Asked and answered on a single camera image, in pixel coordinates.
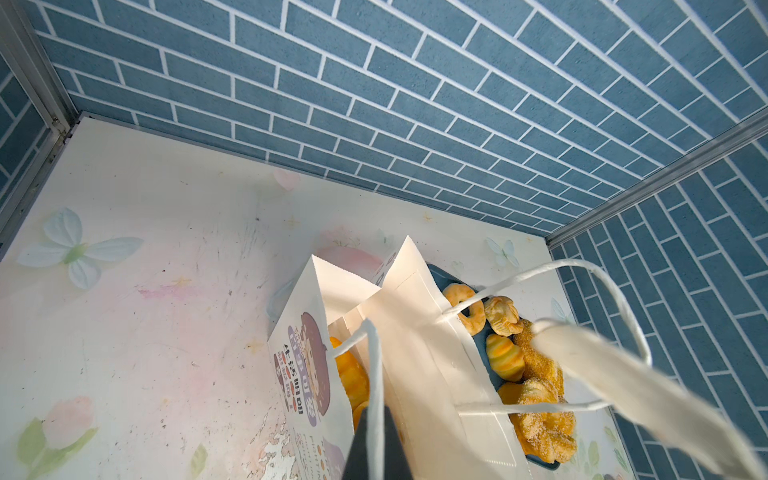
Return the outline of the white paper bag with pattern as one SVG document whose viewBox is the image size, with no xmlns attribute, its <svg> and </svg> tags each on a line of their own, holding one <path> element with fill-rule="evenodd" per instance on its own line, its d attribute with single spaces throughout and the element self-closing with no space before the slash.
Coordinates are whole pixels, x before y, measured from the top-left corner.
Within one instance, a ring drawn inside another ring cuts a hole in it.
<svg viewBox="0 0 768 480">
<path fill-rule="evenodd" d="M 411 239 L 364 279 L 311 257 L 268 349 L 302 479 L 527 479 L 474 340 Z M 358 430 L 335 358 L 366 370 Z"/>
</svg>

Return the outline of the metal tongs white tips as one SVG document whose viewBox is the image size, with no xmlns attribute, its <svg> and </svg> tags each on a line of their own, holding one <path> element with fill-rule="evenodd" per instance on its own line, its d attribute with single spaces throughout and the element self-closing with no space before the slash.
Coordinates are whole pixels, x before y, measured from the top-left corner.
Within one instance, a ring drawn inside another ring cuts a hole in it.
<svg viewBox="0 0 768 480">
<path fill-rule="evenodd" d="M 631 353 L 573 324 L 542 319 L 532 345 L 584 383 L 602 404 L 727 479 L 765 479 L 767 468 L 738 428 Z"/>
</svg>

